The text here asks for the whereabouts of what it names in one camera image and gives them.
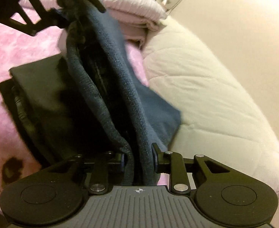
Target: bed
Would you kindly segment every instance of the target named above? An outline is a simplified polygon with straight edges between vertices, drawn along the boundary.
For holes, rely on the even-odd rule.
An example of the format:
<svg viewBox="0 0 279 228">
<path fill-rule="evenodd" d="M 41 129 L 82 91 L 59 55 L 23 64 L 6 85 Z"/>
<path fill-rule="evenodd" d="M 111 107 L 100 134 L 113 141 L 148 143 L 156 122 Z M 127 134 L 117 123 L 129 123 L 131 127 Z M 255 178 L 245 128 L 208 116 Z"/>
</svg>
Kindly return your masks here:
<svg viewBox="0 0 279 228">
<path fill-rule="evenodd" d="M 110 9 L 117 19 L 123 15 L 128 22 L 135 20 L 126 11 L 115 11 L 117 7 Z M 33 10 L 25 11 L 38 19 Z M 169 149 L 185 158 L 207 155 L 265 182 L 279 196 L 279 141 L 249 94 L 208 47 L 174 19 L 159 16 L 154 18 L 157 23 L 151 23 L 137 16 L 138 23 L 145 25 L 144 39 L 143 31 L 130 36 L 127 28 L 124 33 L 126 39 L 135 37 L 138 42 L 126 41 L 134 71 L 182 114 L 182 125 Z M 30 37 L 0 24 L 0 82 L 9 78 L 13 66 L 60 53 L 61 33 L 52 27 Z M 0 96 L 0 193 L 38 170 L 40 164 L 19 137 Z M 166 183 L 163 176 L 160 184 Z"/>
</svg>

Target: pink pillowcase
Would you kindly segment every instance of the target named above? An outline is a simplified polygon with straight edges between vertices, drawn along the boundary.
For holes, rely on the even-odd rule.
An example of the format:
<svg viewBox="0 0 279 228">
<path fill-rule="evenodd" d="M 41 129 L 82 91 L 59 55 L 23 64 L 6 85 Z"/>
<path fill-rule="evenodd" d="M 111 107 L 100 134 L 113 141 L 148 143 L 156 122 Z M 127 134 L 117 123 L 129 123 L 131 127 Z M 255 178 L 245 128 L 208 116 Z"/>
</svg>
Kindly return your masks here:
<svg viewBox="0 0 279 228">
<path fill-rule="evenodd" d="M 169 187 L 170 176 L 166 173 L 161 173 L 157 185 L 167 185 Z"/>
<path fill-rule="evenodd" d="M 119 27 L 126 40 L 138 42 L 139 48 L 144 45 L 147 37 L 147 30 L 145 28 L 138 28 L 121 22 L 119 22 Z"/>
<path fill-rule="evenodd" d="M 128 60 L 134 70 L 136 77 L 140 80 L 140 82 L 146 87 L 149 86 L 148 79 L 146 77 L 146 73 L 143 66 L 143 57 L 141 52 L 136 45 L 136 43 L 127 41 L 125 43 L 125 48 L 128 56 Z"/>
<path fill-rule="evenodd" d="M 161 4 L 155 0 L 101 0 L 107 8 L 158 22 L 168 16 Z"/>
<path fill-rule="evenodd" d="M 151 21 L 145 17 L 138 16 L 138 15 L 133 15 L 130 13 L 118 11 L 115 9 L 107 9 L 110 13 L 110 15 L 114 18 L 117 19 L 119 22 L 129 24 L 133 27 L 138 27 L 138 28 L 148 28 L 151 31 L 156 32 L 158 30 L 158 25 L 154 21 Z"/>
</svg>

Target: white quilted comforter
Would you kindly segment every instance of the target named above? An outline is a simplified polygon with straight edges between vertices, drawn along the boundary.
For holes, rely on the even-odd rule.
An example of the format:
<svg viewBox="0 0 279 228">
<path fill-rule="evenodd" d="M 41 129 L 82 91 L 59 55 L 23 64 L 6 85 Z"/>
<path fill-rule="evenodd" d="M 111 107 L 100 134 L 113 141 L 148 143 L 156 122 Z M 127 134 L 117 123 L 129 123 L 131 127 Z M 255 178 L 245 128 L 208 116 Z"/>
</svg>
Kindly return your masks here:
<svg viewBox="0 0 279 228">
<path fill-rule="evenodd" d="M 172 18 L 143 49 L 150 87 L 182 112 L 171 150 L 204 154 L 270 185 L 279 196 L 279 141 L 249 94 Z"/>
</svg>

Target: metal screw head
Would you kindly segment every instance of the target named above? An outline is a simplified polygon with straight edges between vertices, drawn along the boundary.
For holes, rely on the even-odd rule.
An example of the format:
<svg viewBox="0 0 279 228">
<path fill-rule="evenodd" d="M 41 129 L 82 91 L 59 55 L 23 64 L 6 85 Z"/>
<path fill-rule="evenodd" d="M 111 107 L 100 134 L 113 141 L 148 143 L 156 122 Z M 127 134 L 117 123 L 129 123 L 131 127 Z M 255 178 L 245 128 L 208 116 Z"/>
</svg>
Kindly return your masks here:
<svg viewBox="0 0 279 228">
<path fill-rule="evenodd" d="M 106 187 L 105 187 L 103 184 L 99 184 L 99 183 L 93 184 L 93 185 L 91 186 L 91 190 L 92 190 L 92 191 L 95 191 L 95 192 L 103 191 L 105 188 L 106 188 Z"/>
<path fill-rule="evenodd" d="M 175 184 L 173 187 L 178 192 L 183 192 L 189 189 L 189 187 L 186 184 Z"/>
</svg>

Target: beige wall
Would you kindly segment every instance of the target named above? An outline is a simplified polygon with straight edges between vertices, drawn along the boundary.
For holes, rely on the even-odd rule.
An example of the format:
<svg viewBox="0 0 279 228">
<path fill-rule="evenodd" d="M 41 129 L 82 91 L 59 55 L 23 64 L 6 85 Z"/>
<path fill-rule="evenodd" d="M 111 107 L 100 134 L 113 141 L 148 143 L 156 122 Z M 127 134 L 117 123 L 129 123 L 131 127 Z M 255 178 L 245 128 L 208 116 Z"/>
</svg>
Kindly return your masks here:
<svg viewBox="0 0 279 228">
<path fill-rule="evenodd" d="M 230 69 L 279 138 L 279 0 L 183 0 L 171 15 Z"/>
</svg>

